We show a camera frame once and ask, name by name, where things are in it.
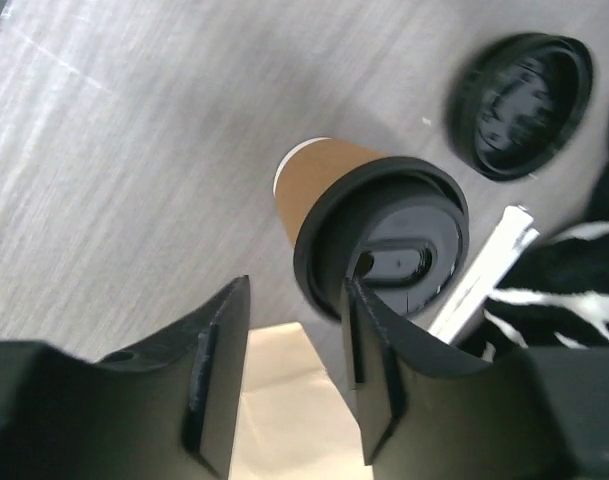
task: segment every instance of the black plastic object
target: black plastic object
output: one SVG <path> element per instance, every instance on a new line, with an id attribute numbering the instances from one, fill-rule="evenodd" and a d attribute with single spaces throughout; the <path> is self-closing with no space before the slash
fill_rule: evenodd
<path id="1" fill-rule="evenodd" d="M 306 217 L 294 270 L 308 301 L 339 320 L 344 277 L 357 276 L 400 315 L 433 300 L 468 249 L 468 210 L 455 181 L 416 158 L 363 165 Z"/>
<path id="2" fill-rule="evenodd" d="M 457 82 L 449 114 L 453 147 L 491 180 L 524 177 L 568 142 L 592 82 L 591 56 L 578 40 L 541 33 L 505 39 Z"/>
<path id="3" fill-rule="evenodd" d="M 248 278 L 98 364 L 0 342 L 0 479 L 228 478 Z"/>
<path id="4" fill-rule="evenodd" d="M 489 364 L 347 280 L 342 331 L 375 480 L 609 479 L 609 348 Z"/>

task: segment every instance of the cup lid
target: cup lid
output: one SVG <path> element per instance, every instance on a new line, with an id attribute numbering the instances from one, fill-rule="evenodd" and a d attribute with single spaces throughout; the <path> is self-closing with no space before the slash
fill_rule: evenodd
<path id="1" fill-rule="evenodd" d="M 524 177 L 571 138 L 588 105 L 593 64 L 578 40 L 528 33 L 485 50 L 454 90 L 456 153 L 494 181 Z"/>
<path id="2" fill-rule="evenodd" d="M 346 277 L 360 277 L 400 315 L 432 301 L 468 247 L 467 208 L 453 184 L 426 162 L 395 157 L 359 167 L 331 186 L 295 245 L 295 276 L 309 302 L 339 319 Z"/>

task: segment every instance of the wood grain surface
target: wood grain surface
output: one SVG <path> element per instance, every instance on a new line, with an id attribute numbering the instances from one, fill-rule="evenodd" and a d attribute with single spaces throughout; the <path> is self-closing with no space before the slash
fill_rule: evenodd
<path id="1" fill-rule="evenodd" d="M 456 72 L 511 33 L 591 49 L 581 129 L 537 178 L 449 150 Z M 271 192 L 294 144 L 424 158 L 462 186 L 470 258 L 508 204 L 551 232 L 605 158 L 609 0 L 15 0 L 0 22 L 0 338 L 97 359 L 251 275 L 254 326 L 300 321 L 345 392 L 338 327 L 293 280 Z M 422 322 L 427 322 L 428 312 Z"/>

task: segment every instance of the gray table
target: gray table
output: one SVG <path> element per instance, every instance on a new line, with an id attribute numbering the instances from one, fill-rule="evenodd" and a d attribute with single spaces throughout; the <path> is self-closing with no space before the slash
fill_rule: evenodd
<path id="1" fill-rule="evenodd" d="M 303 301 L 273 205 L 292 145 L 330 135 L 435 163 L 467 195 L 472 254 L 508 204 L 544 233 L 571 221 L 606 160 L 609 0 L 12 6 L 0 23 L 0 338 L 97 359 L 248 273 L 253 325 L 302 322 L 345 390 L 339 329 Z M 555 162 L 497 185 L 449 151 L 444 102 L 467 58 L 520 31 L 583 40 L 597 81 Z"/>

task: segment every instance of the paper cup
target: paper cup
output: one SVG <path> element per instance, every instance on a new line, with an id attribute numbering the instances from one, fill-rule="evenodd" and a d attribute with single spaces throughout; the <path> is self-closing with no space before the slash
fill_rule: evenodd
<path id="1" fill-rule="evenodd" d="M 435 298 L 468 247 L 457 184 L 422 160 L 314 138 L 280 163 L 273 193 L 307 300 L 339 319 L 346 276 L 359 275 L 410 316 Z"/>

